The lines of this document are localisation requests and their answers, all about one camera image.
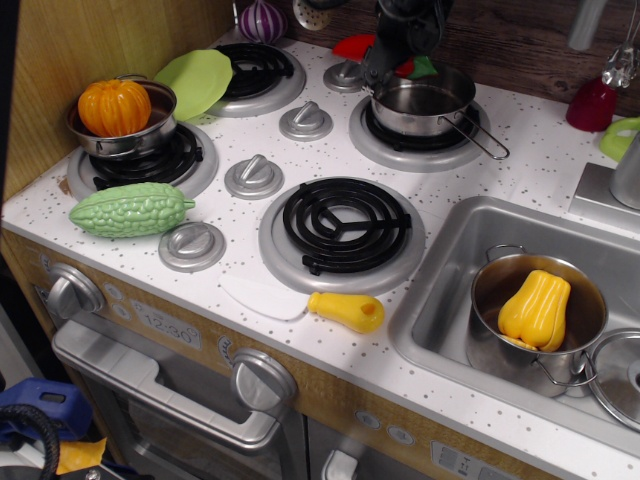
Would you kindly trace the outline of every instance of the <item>orange pumpkin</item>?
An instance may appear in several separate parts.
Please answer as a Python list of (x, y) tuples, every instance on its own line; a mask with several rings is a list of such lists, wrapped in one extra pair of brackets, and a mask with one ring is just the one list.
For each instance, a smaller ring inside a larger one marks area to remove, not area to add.
[(78, 114), (95, 135), (122, 137), (145, 128), (151, 100), (145, 88), (131, 80), (95, 82), (80, 95)]

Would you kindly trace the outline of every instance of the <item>sink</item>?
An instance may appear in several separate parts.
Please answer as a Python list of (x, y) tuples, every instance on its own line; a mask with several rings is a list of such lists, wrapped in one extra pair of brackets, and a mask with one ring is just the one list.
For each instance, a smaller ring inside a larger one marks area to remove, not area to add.
[(501, 244), (566, 260), (601, 290), (606, 330), (640, 328), (640, 242), (490, 197), (455, 205), (433, 241), (389, 333), (416, 366), (637, 455), (640, 433), (616, 420), (588, 387), (549, 398), (473, 369), (466, 356), (471, 283)]

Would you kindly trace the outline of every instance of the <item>toy bitter melon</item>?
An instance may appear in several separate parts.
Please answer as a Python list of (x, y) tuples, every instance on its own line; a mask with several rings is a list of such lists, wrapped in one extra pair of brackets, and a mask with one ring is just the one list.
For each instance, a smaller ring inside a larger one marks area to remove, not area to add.
[(196, 202), (165, 183), (137, 183), (96, 192), (78, 203), (69, 219), (100, 237), (138, 237), (178, 225)]

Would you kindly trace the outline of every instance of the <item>metal pot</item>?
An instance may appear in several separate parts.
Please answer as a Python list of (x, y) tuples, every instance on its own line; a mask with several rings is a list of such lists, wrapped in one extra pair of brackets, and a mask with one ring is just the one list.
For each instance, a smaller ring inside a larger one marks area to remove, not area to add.
[(151, 100), (151, 117), (144, 130), (122, 137), (96, 137), (82, 123), (76, 101), (67, 114), (67, 126), (76, 134), (84, 150), (94, 157), (108, 160), (127, 160), (148, 155), (168, 142), (177, 122), (173, 116), (176, 95), (169, 87), (152, 80), (133, 80), (142, 85)]
[[(547, 397), (569, 387), (586, 385), (596, 377), (587, 353), (604, 331), (607, 306), (598, 287), (573, 265), (557, 258), (523, 253), (490, 261), (476, 274), (471, 286), (472, 307), (467, 333), (467, 358), (471, 366), (521, 385)], [(502, 337), (498, 314), (520, 289), (532, 270), (545, 270), (571, 284), (566, 310), (566, 334), (555, 352), (519, 347)], [(592, 374), (584, 377), (585, 364)]]
[(376, 87), (371, 106), (382, 126), (403, 135), (433, 137), (462, 122), (476, 96), (475, 83), (460, 70), (433, 65), (437, 75), (417, 80), (394, 76)]

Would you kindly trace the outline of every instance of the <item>green plate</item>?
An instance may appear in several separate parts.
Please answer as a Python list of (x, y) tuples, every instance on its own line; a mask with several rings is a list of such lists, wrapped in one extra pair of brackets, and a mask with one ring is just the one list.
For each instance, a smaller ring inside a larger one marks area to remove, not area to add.
[(154, 80), (171, 88), (178, 99), (174, 116), (184, 121), (206, 112), (226, 92), (233, 70), (218, 50), (194, 50), (158, 72)]

